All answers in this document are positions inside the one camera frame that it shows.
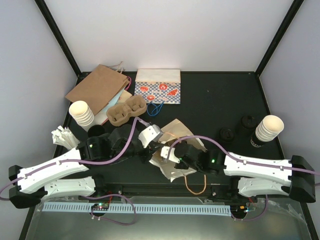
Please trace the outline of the cream paper bag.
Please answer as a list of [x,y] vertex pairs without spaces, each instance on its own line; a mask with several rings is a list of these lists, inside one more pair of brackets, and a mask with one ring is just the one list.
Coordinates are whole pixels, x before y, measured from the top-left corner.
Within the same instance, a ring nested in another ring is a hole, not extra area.
[[[207,175],[203,174],[203,188],[195,192],[188,186],[188,176],[196,172],[196,165],[188,159],[187,154],[180,147],[191,147],[201,153],[206,152],[204,144],[198,138],[183,139],[183,137],[192,136],[193,133],[178,119],[174,119],[164,127],[160,128],[163,132],[161,138],[155,142],[160,143],[160,149],[157,150],[149,160],[153,166],[157,167],[162,175],[171,183],[178,179],[184,179],[185,188],[195,196],[205,193],[207,189]],[[180,159],[180,163],[174,163],[161,157],[161,149],[164,146],[175,148],[174,155]]]

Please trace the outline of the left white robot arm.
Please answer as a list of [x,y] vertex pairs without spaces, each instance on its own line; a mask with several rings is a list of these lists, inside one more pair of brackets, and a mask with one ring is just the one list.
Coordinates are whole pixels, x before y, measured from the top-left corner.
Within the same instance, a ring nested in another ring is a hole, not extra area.
[[13,165],[8,170],[13,184],[8,199],[17,209],[69,196],[93,196],[101,200],[108,192],[103,176],[67,177],[101,166],[104,161],[112,160],[116,164],[132,157],[147,161],[160,147],[157,141],[162,135],[156,125],[138,131],[125,124],[111,133],[91,136],[65,154],[42,164],[28,168]]

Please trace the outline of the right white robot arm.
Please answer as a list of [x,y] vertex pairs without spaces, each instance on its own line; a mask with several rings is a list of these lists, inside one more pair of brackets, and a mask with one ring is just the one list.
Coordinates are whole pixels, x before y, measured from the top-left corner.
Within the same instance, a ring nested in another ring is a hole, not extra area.
[[221,147],[203,151],[183,140],[170,151],[186,166],[216,176],[234,177],[228,198],[283,195],[301,203],[316,202],[315,170],[299,155],[291,159],[268,160],[227,152]]

